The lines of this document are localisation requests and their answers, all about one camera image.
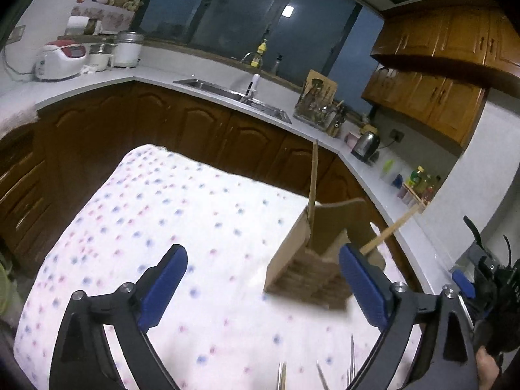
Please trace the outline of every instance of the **yellow bottle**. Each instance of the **yellow bottle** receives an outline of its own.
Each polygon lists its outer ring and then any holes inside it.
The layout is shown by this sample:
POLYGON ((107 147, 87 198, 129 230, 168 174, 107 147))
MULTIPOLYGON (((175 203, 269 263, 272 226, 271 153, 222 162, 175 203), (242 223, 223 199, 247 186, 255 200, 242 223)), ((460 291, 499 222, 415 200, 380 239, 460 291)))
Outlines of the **yellow bottle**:
POLYGON ((259 67, 260 62, 262 61, 262 54, 264 54, 266 51, 267 51, 267 39, 264 39, 264 41, 258 46, 258 49, 256 50, 256 54, 253 57, 253 60, 251 60, 251 66, 259 67))

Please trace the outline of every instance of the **window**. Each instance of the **window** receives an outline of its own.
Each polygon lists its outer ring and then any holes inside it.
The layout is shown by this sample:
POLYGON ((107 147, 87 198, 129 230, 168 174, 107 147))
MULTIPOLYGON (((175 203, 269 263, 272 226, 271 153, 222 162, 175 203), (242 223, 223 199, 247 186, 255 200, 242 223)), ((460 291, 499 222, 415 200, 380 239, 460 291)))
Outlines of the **window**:
POLYGON ((291 16, 282 16, 268 38, 265 68, 281 54, 277 74, 295 84, 311 69, 321 72, 355 6, 353 0, 290 0, 291 16))
POLYGON ((256 50, 267 27, 274 0, 212 0, 192 44, 223 56, 241 59, 256 50))
POLYGON ((202 0, 150 0, 140 31, 147 36, 181 39, 202 0))
POLYGON ((328 75, 337 82, 336 100, 345 100, 358 113, 368 114, 372 109, 361 94, 378 66, 370 51, 383 23, 379 16, 363 8, 328 75))
POLYGON ((363 28, 357 40, 348 40, 361 11, 361 5, 353 0, 145 0, 144 3, 132 28, 148 36, 235 59, 254 52, 267 39, 262 69, 271 70, 281 54, 277 75, 298 85, 303 84, 311 69, 324 75, 332 72, 333 80, 350 84, 356 73, 349 63, 357 61, 349 56, 351 50, 342 51, 342 48, 345 42, 363 45, 368 42, 363 41, 363 28))

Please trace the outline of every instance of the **cable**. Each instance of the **cable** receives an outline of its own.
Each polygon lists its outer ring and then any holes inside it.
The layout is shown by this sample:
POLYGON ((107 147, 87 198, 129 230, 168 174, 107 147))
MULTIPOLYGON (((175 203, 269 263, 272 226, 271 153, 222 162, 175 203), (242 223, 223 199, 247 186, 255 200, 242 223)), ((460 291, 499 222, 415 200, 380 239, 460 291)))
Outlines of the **cable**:
POLYGON ((385 146, 385 147, 380 147, 380 148, 378 148, 378 150, 381 150, 381 149, 383 149, 383 148, 388 148, 388 147, 389 147, 390 145, 392 145, 394 142, 397 142, 397 141, 394 139, 394 140, 393 140, 392 142, 390 142, 387 146, 385 146))
POLYGON ((4 62, 4 64, 9 67, 13 72, 15 72, 17 75, 20 75, 20 76, 23 76, 23 75, 32 75, 33 73, 32 72, 27 72, 27 73, 22 73, 18 70, 16 70, 14 67, 12 67, 8 62, 7 62, 7 55, 5 53, 5 47, 2 48, 2 61, 4 62))
POLYGON ((504 235, 505 242, 508 244, 508 252, 509 252, 509 262, 508 267, 511 267, 511 245, 509 245, 509 239, 506 235, 504 235))

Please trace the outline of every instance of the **blue gripper pad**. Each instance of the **blue gripper pad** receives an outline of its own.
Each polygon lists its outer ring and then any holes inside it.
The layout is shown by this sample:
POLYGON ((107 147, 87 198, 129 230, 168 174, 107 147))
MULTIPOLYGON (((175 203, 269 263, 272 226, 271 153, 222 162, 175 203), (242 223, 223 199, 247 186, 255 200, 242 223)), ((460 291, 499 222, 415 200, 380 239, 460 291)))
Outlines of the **blue gripper pad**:
POLYGON ((188 254, 179 246, 148 293, 141 300, 138 326, 143 333, 159 324, 166 307, 179 286, 188 266, 188 254))
POLYGON ((453 279, 455 284, 460 288, 464 296, 470 299, 475 299, 475 297, 477 297, 477 294, 475 292, 475 286, 473 286, 473 283, 467 279, 467 277, 461 270, 454 270, 451 274, 451 278, 453 279))
POLYGON ((383 332, 393 308, 391 283, 384 272, 350 245, 340 249, 340 269, 368 323, 383 332))

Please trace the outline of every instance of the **table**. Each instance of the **table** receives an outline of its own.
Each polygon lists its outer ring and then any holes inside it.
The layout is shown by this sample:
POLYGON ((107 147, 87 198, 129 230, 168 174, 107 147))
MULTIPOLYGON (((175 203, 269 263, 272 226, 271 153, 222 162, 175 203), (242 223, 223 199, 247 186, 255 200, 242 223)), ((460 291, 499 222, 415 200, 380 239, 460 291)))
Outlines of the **table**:
MULTIPOLYGON (((351 334, 357 369, 379 336, 355 299, 347 311, 327 311, 263 293, 266 267, 306 204, 165 148, 132 150, 45 258, 18 326, 17 362, 38 390, 48 389, 72 292, 112 293, 136 282, 178 243, 188 269, 148 336, 181 388, 275 388, 285 361, 288 389, 318 390, 318 361, 329 388, 344 389, 351 334)), ((390 280, 403 281, 388 248, 379 250, 390 280)), ((124 385, 137 389, 113 327, 106 332, 124 385)), ((419 338, 416 326, 391 388, 404 380, 419 338)))

